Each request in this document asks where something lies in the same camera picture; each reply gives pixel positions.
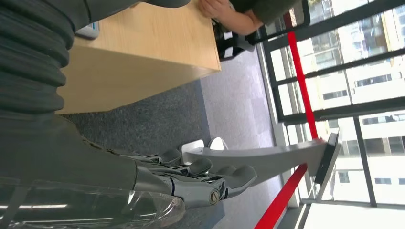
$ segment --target dark sleeve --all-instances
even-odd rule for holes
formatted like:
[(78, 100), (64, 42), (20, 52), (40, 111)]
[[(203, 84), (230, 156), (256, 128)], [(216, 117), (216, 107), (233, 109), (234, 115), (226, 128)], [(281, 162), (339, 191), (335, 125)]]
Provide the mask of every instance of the dark sleeve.
[(252, 8), (253, 14), (269, 25), (282, 16), (299, 0), (259, 0)]

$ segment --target person's hand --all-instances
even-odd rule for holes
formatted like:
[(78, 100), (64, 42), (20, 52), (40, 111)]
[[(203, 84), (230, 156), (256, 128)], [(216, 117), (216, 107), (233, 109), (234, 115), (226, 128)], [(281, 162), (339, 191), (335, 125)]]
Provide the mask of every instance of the person's hand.
[(231, 9), (229, 0), (199, 0), (198, 7), (209, 18), (220, 18)]

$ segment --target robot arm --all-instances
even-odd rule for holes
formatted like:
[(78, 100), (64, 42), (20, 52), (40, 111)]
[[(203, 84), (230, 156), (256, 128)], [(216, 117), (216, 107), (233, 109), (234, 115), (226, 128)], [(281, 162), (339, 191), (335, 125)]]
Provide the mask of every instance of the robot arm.
[(60, 69), (69, 62), (74, 32), (136, 2), (0, 0), (0, 229), (173, 222), (185, 208), (236, 196), (256, 178), (249, 166), (209, 174), (209, 160), (173, 167), (168, 162), (176, 153), (167, 160), (105, 150), (54, 114), (63, 108), (56, 89), (66, 81)]

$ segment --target black chair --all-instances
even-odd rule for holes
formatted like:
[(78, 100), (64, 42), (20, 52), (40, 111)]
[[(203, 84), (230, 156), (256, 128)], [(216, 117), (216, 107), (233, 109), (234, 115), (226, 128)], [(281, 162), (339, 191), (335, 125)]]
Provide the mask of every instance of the black chair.
[[(245, 50), (252, 52), (255, 49), (255, 45), (260, 42), (309, 26), (311, 18), (308, 0), (302, 0), (301, 5), (296, 5), (292, 9), (295, 14), (290, 14), (290, 11), (288, 11), (272, 24), (275, 30), (272, 33), (269, 33), (263, 26), (259, 31), (247, 36), (241, 36), (232, 32), (232, 37), (225, 39), (224, 34), (222, 34), (221, 25), (218, 23), (215, 24), (213, 27), (220, 61), (231, 60)], [(226, 50), (231, 47), (232, 54), (226, 56)]]

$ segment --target wooden desk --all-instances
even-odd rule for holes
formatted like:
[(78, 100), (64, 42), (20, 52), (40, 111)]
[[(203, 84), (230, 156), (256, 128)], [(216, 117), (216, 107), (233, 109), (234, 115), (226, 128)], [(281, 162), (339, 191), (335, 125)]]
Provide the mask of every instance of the wooden desk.
[(96, 40), (75, 39), (58, 113), (108, 111), (220, 69), (211, 21), (195, 0), (177, 9), (140, 3), (102, 20)]

